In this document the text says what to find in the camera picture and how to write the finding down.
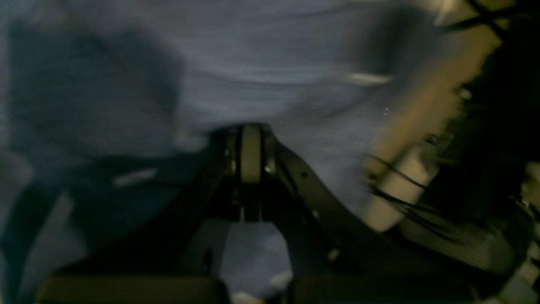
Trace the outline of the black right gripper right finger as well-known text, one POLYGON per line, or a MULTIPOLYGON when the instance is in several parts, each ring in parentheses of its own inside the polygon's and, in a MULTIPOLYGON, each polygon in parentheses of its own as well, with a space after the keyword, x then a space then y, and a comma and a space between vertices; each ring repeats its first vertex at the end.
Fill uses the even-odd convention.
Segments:
POLYGON ((262 126, 262 217, 286 240, 293 279, 286 304, 472 304, 442 263, 373 231, 316 173, 262 126))

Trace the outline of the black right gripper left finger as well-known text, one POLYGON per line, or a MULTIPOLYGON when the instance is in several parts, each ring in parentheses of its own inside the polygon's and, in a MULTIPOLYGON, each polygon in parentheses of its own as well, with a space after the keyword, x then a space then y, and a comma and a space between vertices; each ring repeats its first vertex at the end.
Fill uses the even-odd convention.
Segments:
POLYGON ((224 152, 155 218, 49 277, 37 304, 229 304, 218 275, 232 223, 262 217, 262 126, 224 152))

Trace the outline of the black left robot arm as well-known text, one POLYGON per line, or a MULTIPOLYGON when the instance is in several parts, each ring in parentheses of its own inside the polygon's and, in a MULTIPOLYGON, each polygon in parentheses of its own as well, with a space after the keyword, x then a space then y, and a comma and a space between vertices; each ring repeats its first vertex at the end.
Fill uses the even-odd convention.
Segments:
POLYGON ((426 139, 426 181, 387 163, 416 191, 399 197, 380 180, 372 185, 403 219, 386 236, 437 265, 432 275, 407 275, 391 284, 418 301, 481 300, 495 296, 525 261, 536 212, 524 206, 526 166, 539 160, 539 2, 488 11, 476 0, 475 23, 502 40, 481 73, 461 87, 462 109, 440 136, 426 139))

